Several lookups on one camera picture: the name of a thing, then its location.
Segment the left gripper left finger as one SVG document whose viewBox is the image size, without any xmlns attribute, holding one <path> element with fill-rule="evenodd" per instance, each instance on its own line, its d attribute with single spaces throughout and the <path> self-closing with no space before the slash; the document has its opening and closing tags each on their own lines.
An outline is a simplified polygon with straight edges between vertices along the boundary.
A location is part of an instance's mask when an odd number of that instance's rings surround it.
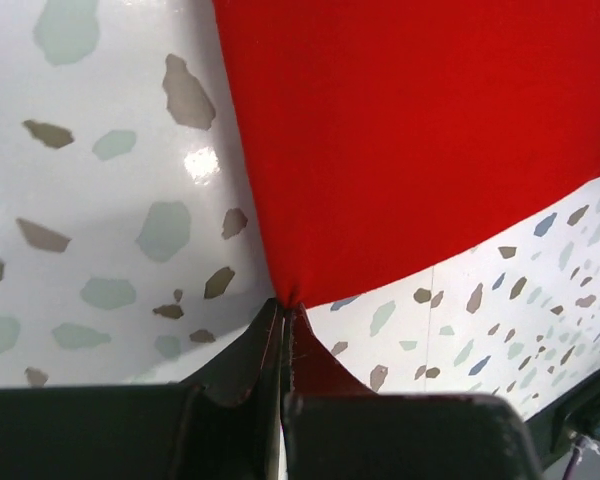
<svg viewBox="0 0 600 480">
<path fill-rule="evenodd" d="M 0 479 L 274 479 L 284 311 L 166 384 L 0 390 Z"/>
</svg>

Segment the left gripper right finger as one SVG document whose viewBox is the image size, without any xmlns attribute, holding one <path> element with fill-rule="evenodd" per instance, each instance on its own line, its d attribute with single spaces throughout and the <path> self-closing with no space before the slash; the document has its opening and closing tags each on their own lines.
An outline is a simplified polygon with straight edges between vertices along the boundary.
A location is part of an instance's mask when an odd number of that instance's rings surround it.
<svg viewBox="0 0 600 480">
<path fill-rule="evenodd" d="M 540 479 L 530 434 L 486 394 L 381 395 L 314 336 L 306 310 L 285 315 L 281 370 L 291 479 Z"/>
</svg>

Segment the red t shirt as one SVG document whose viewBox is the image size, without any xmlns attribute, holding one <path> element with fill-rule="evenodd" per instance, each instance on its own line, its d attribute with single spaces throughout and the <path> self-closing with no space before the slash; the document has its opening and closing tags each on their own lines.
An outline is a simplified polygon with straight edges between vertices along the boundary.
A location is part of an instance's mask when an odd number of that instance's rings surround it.
<svg viewBox="0 0 600 480">
<path fill-rule="evenodd" d="M 600 1 L 218 1 L 267 264 L 308 307 L 600 176 Z"/>
</svg>

